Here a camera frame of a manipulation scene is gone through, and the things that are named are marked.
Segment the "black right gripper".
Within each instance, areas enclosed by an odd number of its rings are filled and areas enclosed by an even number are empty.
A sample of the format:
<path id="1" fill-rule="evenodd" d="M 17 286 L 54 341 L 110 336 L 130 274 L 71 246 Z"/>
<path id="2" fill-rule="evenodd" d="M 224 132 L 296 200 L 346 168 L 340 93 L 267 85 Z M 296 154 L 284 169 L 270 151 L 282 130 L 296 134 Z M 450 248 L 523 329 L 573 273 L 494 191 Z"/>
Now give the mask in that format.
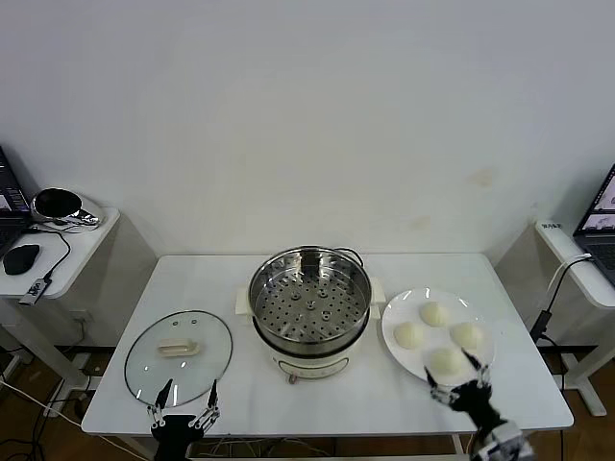
<path id="1" fill-rule="evenodd" d="M 450 392 L 443 389 L 433 378 L 429 369 L 425 367 L 430 395 L 442 404 L 450 404 L 454 411 L 466 413 L 478 432 L 489 433 L 506 423 L 506 420 L 490 403 L 492 387 L 489 366 L 481 363 L 476 356 L 465 349 L 461 351 L 476 372 L 475 378 L 457 386 Z"/>

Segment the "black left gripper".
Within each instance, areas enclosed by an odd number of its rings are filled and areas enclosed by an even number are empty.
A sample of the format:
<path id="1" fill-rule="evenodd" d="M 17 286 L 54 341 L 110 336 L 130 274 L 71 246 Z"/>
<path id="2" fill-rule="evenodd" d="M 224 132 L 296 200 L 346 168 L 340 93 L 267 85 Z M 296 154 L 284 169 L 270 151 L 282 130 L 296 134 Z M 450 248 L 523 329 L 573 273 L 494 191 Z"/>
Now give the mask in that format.
<path id="1" fill-rule="evenodd" d="M 220 416 L 218 407 L 217 380 L 209 390 L 206 408 L 193 421 L 193 415 L 166 415 L 163 409 L 172 388 L 169 378 L 158 392 L 155 403 L 147 406 L 151 419 L 151 434 L 158 442 L 155 461 L 185 461 L 189 446 L 203 438 L 203 429 L 211 429 Z"/>

